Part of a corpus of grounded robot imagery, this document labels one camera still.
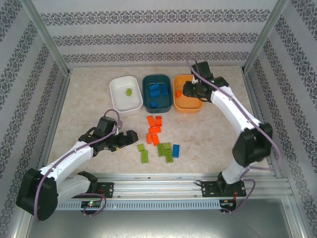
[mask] patterned wallpaper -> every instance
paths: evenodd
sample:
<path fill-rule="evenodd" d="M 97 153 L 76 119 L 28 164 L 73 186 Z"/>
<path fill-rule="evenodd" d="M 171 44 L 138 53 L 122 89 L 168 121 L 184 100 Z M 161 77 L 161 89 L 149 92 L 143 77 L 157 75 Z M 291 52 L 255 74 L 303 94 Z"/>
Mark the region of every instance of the patterned wallpaper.
<path fill-rule="evenodd" d="M 70 68 L 243 65 L 276 0 L 35 0 Z"/>
<path fill-rule="evenodd" d="M 0 237 L 22 176 L 40 161 L 63 75 L 18 0 L 0 0 Z"/>
<path fill-rule="evenodd" d="M 291 0 L 249 72 L 265 121 L 284 152 L 309 237 L 317 237 L 317 1 Z"/>

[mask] blue lego brick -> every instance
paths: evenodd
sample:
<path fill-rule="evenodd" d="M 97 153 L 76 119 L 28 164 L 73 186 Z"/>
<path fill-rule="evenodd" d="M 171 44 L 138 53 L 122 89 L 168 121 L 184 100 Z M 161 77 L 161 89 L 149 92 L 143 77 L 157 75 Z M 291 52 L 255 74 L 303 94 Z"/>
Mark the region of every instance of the blue lego brick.
<path fill-rule="evenodd" d="M 179 145 L 173 145 L 173 158 L 179 157 Z"/>
<path fill-rule="evenodd" d="M 156 108 L 158 106 L 158 103 L 156 101 L 151 101 L 150 105 L 152 108 Z"/>
<path fill-rule="evenodd" d="M 150 98 L 157 98 L 159 96 L 160 96 L 160 90 L 150 92 Z"/>
<path fill-rule="evenodd" d="M 168 95 L 167 85 L 166 85 L 166 84 L 163 84 L 163 85 L 161 86 L 161 88 L 162 88 L 163 96 Z"/>
<path fill-rule="evenodd" d="M 149 91 L 150 92 L 153 92 L 153 91 L 156 91 L 156 90 L 159 90 L 159 84 L 158 83 L 155 83 L 155 84 L 149 86 Z"/>

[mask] wire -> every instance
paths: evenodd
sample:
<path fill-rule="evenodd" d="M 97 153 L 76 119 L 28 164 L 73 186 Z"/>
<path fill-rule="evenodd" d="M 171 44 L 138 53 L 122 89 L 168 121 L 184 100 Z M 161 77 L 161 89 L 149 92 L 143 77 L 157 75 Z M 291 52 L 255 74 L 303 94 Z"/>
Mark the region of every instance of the wire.
<path fill-rule="evenodd" d="M 101 209 L 99 209 L 97 212 L 95 212 L 94 214 L 87 214 L 86 209 L 88 207 L 84 207 L 84 210 L 83 210 L 84 216 L 89 215 L 89 217 L 93 217 L 93 216 L 101 213 L 104 210 L 104 208 L 106 207 L 107 199 L 102 194 L 99 194 L 99 193 L 81 193 L 81 194 L 78 194 L 78 196 L 99 196 L 99 197 L 101 197 L 100 202 L 102 201 L 102 199 L 105 200 L 103 207 Z"/>
<path fill-rule="evenodd" d="M 190 65 L 189 60 L 193 60 L 195 61 L 195 63 L 197 64 L 197 60 L 193 57 L 190 57 L 188 59 L 186 59 L 186 63 L 187 66 L 190 68 L 190 71 L 196 75 L 201 81 L 203 81 L 204 83 L 210 85 L 211 87 L 215 88 L 216 90 L 218 90 L 220 93 L 222 93 L 223 95 L 225 95 L 227 98 L 229 98 L 229 100 L 231 100 L 236 107 L 239 109 L 239 111 L 242 113 L 242 115 L 251 123 L 252 126 L 254 126 L 274 147 L 274 149 L 276 150 L 277 154 L 278 154 L 278 161 L 277 161 L 277 167 L 279 167 L 282 163 L 282 154 L 279 150 L 279 148 L 277 147 L 276 143 L 258 126 L 256 125 L 251 118 L 244 112 L 244 110 L 241 108 L 241 106 L 239 105 L 239 103 L 233 98 L 231 97 L 227 92 L 223 91 L 221 88 L 219 88 L 218 86 L 214 85 L 213 83 L 209 82 L 208 80 L 204 79 L 203 77 L 201 77 L 194 69 L 193 67 Z M 272 171 L 274 170 L 274 167 L 269 167 L 269 168 L 261 168 L 261 167 L 257 167 L 257 166 L 249 166 L 248 169 L 246 169 L 241 175 L 240 175 L 240 179 L 242 181 L 252 181 L 253 182 L 253 186 L 250 190 L 250 192 L 248 193 L 248 195 L 243 199 L 243 201 L 239 204 L 239 206 L 233 211 L 236 212 L 237 210 L 239 210 L 242 205 L 248 200 L 248 198 L 251 196 L 255 186 L 256 186 L 256 182 L 254 179 L 251 178 L 245 178 L 243 179 L 244 175 L 250 171 L 250 169 L 257 169 L 257 170 L 263 170 L 263 171 Z M 228 209 L 222 208 L 222 210 L 225 210 L 227 212 L 229 212 L 230 214 L 233 213 Z"/>
<path fill-rule="evenodd" d="M 107 110 L 107 111 L 105 112 L 104 116 L 106 116 L 106 114 L 107 114 L 108 112 L 115 112 L 115 113 L 117 114 L 118 121 L 120 121 L 120 115 L 119 115 L 119 113 L 118 113 L 116 110 L 114 110 L 114 109 L 109 109 L 109 110 Z M 76 153 L 76 151 L 79 151 L 79 150 L 81 150 L 82 148 L 85 148 L 85 147 L 87 147 L 87 146 L 90 146 L 90 145 L 92 145 L 92 144 L 98 143 L 99 141 L 102 141 L 102 140 L 108 138 L 109 136 L 111 136 L 112 134 L 114 134 L 114 133 L 117 131 L 118 127 L 119 127 L 119 123 L 117 123 L 117 125 L 114 127 L 114 129 L 112 130 L 112 132 L 110 132 L 108 135 L 106 135 L 106 136 L 104 136 L 104 137 L 102 137 L 102 138 L 100 138 L 100 139 L 98 139 L 98 140 L 94 140 L 94 141 L 92 141 L 92 142 L 90 142 L 90 143 L 88 143 L 88 144 L 79 146 L 79 147 L 76 148 L 75 150 L 70 151 L 69 153 L 67 153 L 66 155 L 64 155 L 60 160 L 58 160 L 58 161 L 46 172 L 46 174 L 42 177 L 42 179 L 41 179 L 41 181 L 40 181 L 40 183 L 39 183 L 39 186 L 38 186 L 38 188 L 37 188 L 37 190 L 36 190 L 36 194 L 35 194 L 33 213 L 34 213 L 34 218 L 35 218 L 35 221 L 36 221 L 36 222 L 39 222 L 39 221 L 40 221 L 39 218 L 38 218 L 38 202 L 39 202 L 40 190 L 41 190 L 41 187 L 42 187 L 42 185 L 43 185 L 44 180 L 48 177 L 48 175 L 49 175 L 51 172 L 53 172 L 53 169 L 56 168 L 57 165 L 59 165 L 59 164 L 60 164 L 64 159 L 66 159 L 68 156 L 72 155 L 73 153 Z"/>

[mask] lego brick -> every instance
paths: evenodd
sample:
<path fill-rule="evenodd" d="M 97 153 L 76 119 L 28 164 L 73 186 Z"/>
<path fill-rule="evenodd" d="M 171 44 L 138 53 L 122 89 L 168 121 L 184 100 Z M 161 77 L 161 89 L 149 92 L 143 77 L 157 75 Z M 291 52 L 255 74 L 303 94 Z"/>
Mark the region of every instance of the lego brick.
<path fill-rule="evenodd" d="M 157 146 L 159 144 L 159 137 L 157 134 L 152 134 L 151 135 L 152 141 L 153 141 L 153 145 Z"/>
<path fill-rule="evenodd" d="M 176 91 L 176 98 L 179 98 L 180 96 L 182 96 L 182 91 L 180 90 Z"/>
<path fill-rule="evenodd" d="M 179 145 L 173 145 L 173 158 L 179 157 Z"/>
<path fill-rule="evenodd" d="M 172 146 L 171 146 L 171 144 L 169 142 L 164 143 L 163 145 L 164 145 L 164 149 L 165 150 L 171 150 L 172 149 Z"/>
<path fill-rule="evenodd" d="M 147 143 L 150 145 L 152 144 L 152 138 L 151 138 L 151 133 L 147 134 Z"/>
<path fill-rule="evenodd" d="M 150 127 L 156 126 L 156 123 L 154 121 L 154 117 L 153 116 L 148 116 L 148 122 L 149 122 Z"/>
<path fill-rule="evenodd" d="M 164 146 L 163 144 L 158 144 L 158 156 L 162 157 L 165 155 Z"/>
<path fill-rule="evenodd" d="M 151 101 L 150 105 L 152 108 L 156 108 L 158 106 L 158 103 L 156 101 Z"/>
<path fill-rule="evenodd" d="M 160 90 L 149 92 L 149 94 L 150 94 L 150 98 L 157 98 L 160 96 Z"/>
<path fill-rule="evenodd" d="M 162 84 L 161 89 L 162 89 L 163 96 L 168 95 L 168 89 L 166 84 Z"/>
<path fill-rule="evenodd" d="M 165 150 L 165 157 L 167 163 L 173 163 L 173 157 L 172 157 L 172 151 L 171 150 Z"/>
<path fill-rule="evenodd" d="M 139 150 L 139 151 L 145 150 L 144 144 L 139 144 L 139 145 L 138 145 L 138 150 Z"/>
<path fill-rule="evenodd" d="M 162 126 L 162 117 L 156 116 L 157 126 Z"/>
<path fill-rule="evenodd" d="M 155 84 L 149 86 L 149 91 L 150 92 L 153 92 L 153 91 L 156 91 L 156 90 L 159 90 L 159 84 L 158 83 L 155 83 Z"/>
<path fill-rule="evenodd" d="M 141 151 L 141 162 L 142 162 L 142 164 L 149 162 L 149 157 L 148 157 L 148 151 L 147 150 L 142 150 Z"/>
<path fill-rule="evenodd" d="M 132 95 L 132 89 L 128 88 L 126 94 L 130 97 Z"/>
<path fill-rule="evenodd" d="M 160 127 L 156 126 L 156 127 L 149 128 L 149 133 L 151 134 L 161 133 Z"/>

